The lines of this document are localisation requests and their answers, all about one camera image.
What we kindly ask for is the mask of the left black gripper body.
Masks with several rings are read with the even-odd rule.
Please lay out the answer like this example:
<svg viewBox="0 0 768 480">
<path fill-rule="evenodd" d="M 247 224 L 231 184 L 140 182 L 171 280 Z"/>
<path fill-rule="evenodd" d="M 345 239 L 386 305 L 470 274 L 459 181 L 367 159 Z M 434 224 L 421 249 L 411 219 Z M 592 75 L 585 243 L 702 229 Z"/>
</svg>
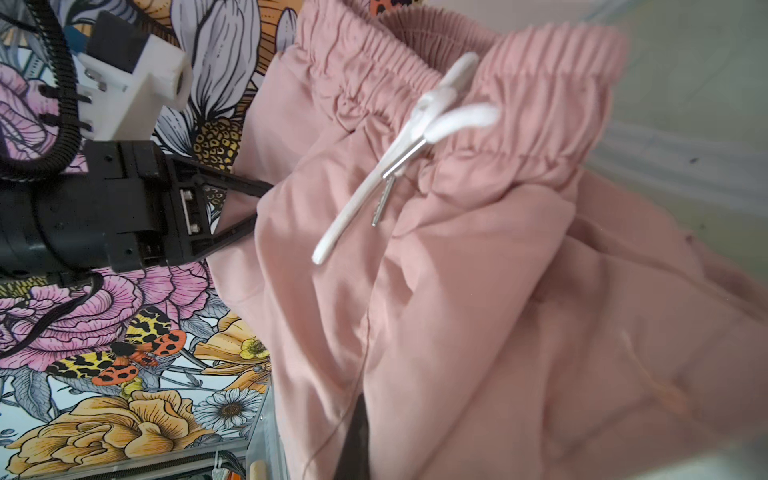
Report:
<svg viewBox="0 0 768 480">
<path fill-rule="evenodd" d="M 2 281 L 131 272 L 206 256 L 198 164 L 150 141 L 89 142 L 85 158 L 85 173 L 1 183 Z"/>
</svg>

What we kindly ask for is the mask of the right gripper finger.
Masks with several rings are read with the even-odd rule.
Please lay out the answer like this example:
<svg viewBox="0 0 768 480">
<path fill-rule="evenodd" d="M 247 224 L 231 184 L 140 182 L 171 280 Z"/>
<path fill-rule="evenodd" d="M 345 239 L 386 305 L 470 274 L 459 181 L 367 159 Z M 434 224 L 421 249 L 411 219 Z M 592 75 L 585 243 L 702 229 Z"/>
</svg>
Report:
<svg viewBox="0 0 768 480">
<path fill-rule="evenodd" d="M 340 479 L 369 479 L 369 424 L 363 395 L 358 397 L 340 456 Z"/>
</svg>

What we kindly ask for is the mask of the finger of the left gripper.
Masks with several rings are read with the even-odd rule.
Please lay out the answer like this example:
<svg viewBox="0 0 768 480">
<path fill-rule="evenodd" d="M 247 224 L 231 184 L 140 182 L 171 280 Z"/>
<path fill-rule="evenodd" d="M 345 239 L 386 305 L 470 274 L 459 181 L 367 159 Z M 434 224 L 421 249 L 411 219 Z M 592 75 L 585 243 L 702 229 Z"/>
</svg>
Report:
<svg viewBox="0 0 768 480">
<path fill-rule="evenodd" d="M 182 189 L 202 191 L 213 188 L 261 198 L 273 188 L 270 183 L 237 176 L 179 156 L 167 156 L 165 161 L 172 184 Z"/>
<path fill-rule="evenodd" d="M 258 215 L 253 214 L 232 226 L 218 229 L 208 240 L 208 245 L 203 250 L 203 254 L 213 254 L 252 235 L 257 219 Z"/>
</svg>

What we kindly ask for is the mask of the pink shorts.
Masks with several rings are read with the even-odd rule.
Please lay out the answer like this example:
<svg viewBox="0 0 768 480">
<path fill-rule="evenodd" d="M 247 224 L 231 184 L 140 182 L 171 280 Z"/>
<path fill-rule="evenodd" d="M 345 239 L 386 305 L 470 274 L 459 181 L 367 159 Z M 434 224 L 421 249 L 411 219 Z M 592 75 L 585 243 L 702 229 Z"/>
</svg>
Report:
<svg viewBox="0 0 768 480">
<path fill-rule="evenodd" d="M 583 168 L 626 41 L 307 1 L 208 263 L 271 355 L 288 474 L 623 479 L 767 429 L 767 292 Z"/>
</svg>

